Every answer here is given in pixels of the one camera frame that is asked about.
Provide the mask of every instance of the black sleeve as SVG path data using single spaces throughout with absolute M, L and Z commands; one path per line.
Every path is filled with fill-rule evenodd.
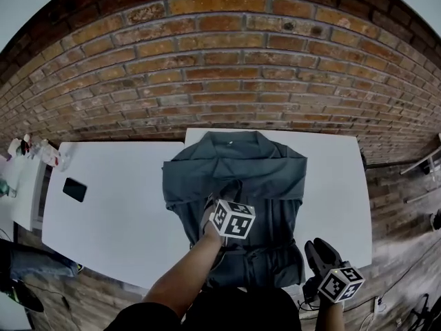
M 123 309 L 106 330 L 177 330 L 180 325 L 178 315 L 169 307 L 158 303 L 139 303 Z

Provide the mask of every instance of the floor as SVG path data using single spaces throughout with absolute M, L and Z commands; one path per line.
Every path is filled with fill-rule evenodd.
M 421 295 L 429 293 L 432 305 L 441 295 L 441 232 L 431 232 L 428 215 L 441 206 L 441 192 L 405 204 L 404 199 L 425 193 L 434 182 L 419 169 L 404 176 L 400 176 L 399 171 L 397 166 L 367 170 L 373 262 L 361 269 L 366 283 L 345 305 L 347 331 L 359 330 L 362 321 L 373 310 L 370 299 L 375 296 L 384 295 L 380 306 L 382 313 L 369 330 L 394 331 L 397 319 L 403 321 L 398 329 L 407 330 L 413 321 L 413 317 L 407 316 Z M 44 248 L 40 236 L 38 230 L 33 233 L 19 231 L 20 242 Z M 140 301 L 145 293 L 145 290 L 87 269 L 77 279 L 28 277 L 26 282 L 63 294 L 71 308 L 69 313 L 59 294 L 31 288 L 42 300 L 47 315 L 32 313 L 37 330 L 50 330 L 51 326 L 53 330 L 102 330 L 121 309 Z M 288 291 L 295 299 L 301 297 L 297 295 L 298 286 Z M 316 312 L 301 312 L 303 331 L 314 330 L 315 317 Z

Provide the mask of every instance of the person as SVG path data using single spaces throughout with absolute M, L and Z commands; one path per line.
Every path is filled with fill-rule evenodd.
M 194 247 L 150 289 L 142 303 L 122 310 L 107 331 L 139 329 L 289 327 L 300 331 L 297 307 L 282 289 L 218 288 L 201 291 L 224 243 L 211 222 Z M 343 331 L 340 303 L 320 298 L 317 331 Z
M 56 252 L 0 239 L 0 292 L 10 287 L 10 280 L 27 274 L 50 274 L 75 277 L 83 266 Z

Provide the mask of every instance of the brick wall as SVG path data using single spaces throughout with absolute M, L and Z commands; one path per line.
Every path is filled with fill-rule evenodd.
M 440 131 L 440 56 L 399 0 L 54 0 L 0 56 L 0 145 L 235 127 L 414 159 Z

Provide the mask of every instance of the black phone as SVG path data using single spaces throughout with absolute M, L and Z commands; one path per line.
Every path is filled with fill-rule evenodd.
M 78 181 L 75 181 L 72 178 L 67 178 L 66 182 L 64 183 L 63 192 L 66 195 L 69 195 L 73 199 L 83 202 L 85 191 L 88 189 L 87 186 L 79 183 Z

